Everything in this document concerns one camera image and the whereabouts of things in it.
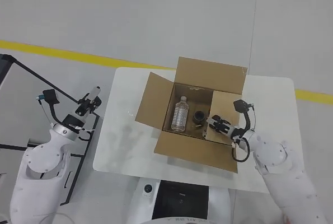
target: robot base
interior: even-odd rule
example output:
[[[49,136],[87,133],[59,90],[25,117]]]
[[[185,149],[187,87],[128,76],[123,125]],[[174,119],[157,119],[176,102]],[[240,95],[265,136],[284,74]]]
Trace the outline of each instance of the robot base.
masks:
[[[126,223],[140,224],[163,217],[231,223],[228,189],[140,178]]]

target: cable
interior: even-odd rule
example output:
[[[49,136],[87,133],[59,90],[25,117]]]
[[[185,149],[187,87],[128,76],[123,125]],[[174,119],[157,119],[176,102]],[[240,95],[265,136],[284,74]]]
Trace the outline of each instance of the cable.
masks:
[[[51,122],[51,121],[49,120],[49,118],[48,118],[48,116],[47,116],[47,113],[46,113],[45,110],[44,110],[44,107],[43,107],[43,104],[42,104],[41,100],[38,100],[38,102],[39,102],[39,104],[41,105],[42,110],[43,110],[43,112],[44,112],[44,115],[47,117],[49,123],[52,124],[53,122]]]
[[[248,160],[249,156],[250,156],[250,144],[248,143],[247,139],[245,137],[242,137],[241,138],[245,143],[246,143],[246,146],[247,146],[247,156],[243,159],[243,160],[238,160],[235,156],[234,156],[234,151],[236,148],[232,148],[231,150],[231,154],[232,154],[232,158],[237,161],[237,162],[245,162],[246,160]]]
[[[12,224],[10,218],[8,218],[8,216],[6,216],[5,214],[0,213],[0,217],[2,217],[4,221],[7,222],[7,224]]]
[[[78,138],[79,138],[80,140],[82,140],[82,141],[89,142],[90,139],[92,139],[92,133],[89,132],[89,131],[86,131],[86,133],[89,134],[89,139],[85,139],[85,138],[82,138],[82,137],[78,137]]]
[[[252,110],[254,111],[254,118],[255,118],[255,124],[254,124],[254,127],[252,128],[252,130],[255,130],[256,128],[256,112],[255,112],[255,107],[252,106]]]

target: black cup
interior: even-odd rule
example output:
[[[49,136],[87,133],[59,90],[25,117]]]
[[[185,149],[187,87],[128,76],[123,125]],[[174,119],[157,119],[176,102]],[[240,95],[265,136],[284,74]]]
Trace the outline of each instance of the black cup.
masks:
[[[201,110],[196,111],[193,116],[193,122],[196,125],[203,124],[205,122],[205,114]]]

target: box flap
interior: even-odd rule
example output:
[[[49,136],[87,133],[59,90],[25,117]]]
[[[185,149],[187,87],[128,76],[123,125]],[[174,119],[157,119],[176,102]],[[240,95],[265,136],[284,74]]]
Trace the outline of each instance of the box flap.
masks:
[[[162,131],[154,152],[237,173],[231,147],[224,144]]]
[[[175,82],[242,94],[247,68],[179,57]]]
[[[135,121],[162,129],[173,82],[150,73]]]
[[[213,91],[210,117],[219,115],[222,119],[230,122],[233,126],[238,126],[240,121],[239,112],[235,111],[233,102],[242,98],[239,94],[230,94],[229,92]],[[206,140],[231,144],[233,140],[223,134],[215,132],[210,126],[207,126]]]

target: black cable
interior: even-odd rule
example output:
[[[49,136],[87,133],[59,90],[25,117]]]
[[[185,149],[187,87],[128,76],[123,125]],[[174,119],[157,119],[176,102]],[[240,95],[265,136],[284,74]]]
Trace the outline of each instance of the black cable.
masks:
[[[91,132],[86,132],[86,133],[89,134],[89,139],[85,139],[85,138],[82,138],[82,137],[78,137],[78,138],[79,138],[80,140],[82,140],[82,141],[89,142],[90,139],[92,138],[92,133],[91,133]]]
[[[252,128],[252,130],[255,130],[255,128],[256,128],[256,111],[255,111],[254,106],[252,106],[252,110],[254,111],[254,118],[255,118],[255,124],[254,124],[254,127]]]
[[[234,150],[236,148],[232,148],[231,150],[231,154],[232,154],[232,158],[237,161],[237,162],[245,162],[246,160],[248,160],[249,156],[250,156],[250,144],[248,143],[247,139],[245,137],[242,137],[242,140],[246,143],[247,146],[247,156],[243,159],[243,160],[238,160],[235,156],[234,156]]]
[[[58,120],[56,114],[55,114],[55,110],[54,110],[54,105],[53,104],[49,104],[49,109],[50,109],[50,113],[52,114],[53,119],[60,125],[64,126],[62,122],[60,122],[60,120]]]

